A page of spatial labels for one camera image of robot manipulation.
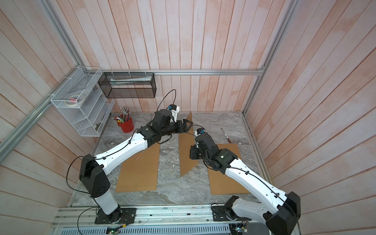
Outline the brown kraft file bag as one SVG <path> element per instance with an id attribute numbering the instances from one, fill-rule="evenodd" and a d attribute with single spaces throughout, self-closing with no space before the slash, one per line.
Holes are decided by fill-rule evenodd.
<path id="1" fill-rule="evenodd" d="M 155 191 L 158 184 L 160 145 L 154 144 L 121 165 L 115 192 Z"/>

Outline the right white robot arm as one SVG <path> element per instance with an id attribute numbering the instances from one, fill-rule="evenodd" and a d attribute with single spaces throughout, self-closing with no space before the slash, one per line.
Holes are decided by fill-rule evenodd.
<path id="1" fill-rule="evenodd" d="M 254 220 L 266 225 L 274 235 L 300 235 L 300 198 L 294 192 L 285 193 L 255 174 L 235 153 L 215 144 L 212 137 L 199 128 L 194 132 L 195 144 L 190 158 L 202 160 L 211 170 L 221 172 L 255 196 L 259 203 L 246 201 L 233 195 L 223 206 L 212 212 L 219 217 L 235 221 L 239 218 Z"/>

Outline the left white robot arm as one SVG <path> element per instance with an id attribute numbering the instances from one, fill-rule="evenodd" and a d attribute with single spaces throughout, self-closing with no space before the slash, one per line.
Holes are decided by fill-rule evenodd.
<path id="1" fill-rule="evenodd" d="M 192 118 L 178 120 L 178 113 L 179 107 L 175 105 L 156 111 L 153 120 L 136 129 L 126 141 L 102 154 L 82 157 L 79 180 L 99 206 L 99 215 L 109 223 L 118 223 L 125 214 L 110 192 L 107 175 L 133 155 L 155 143 L 161 144 L 163 136 L 188 133 L 193 126 Z"/>

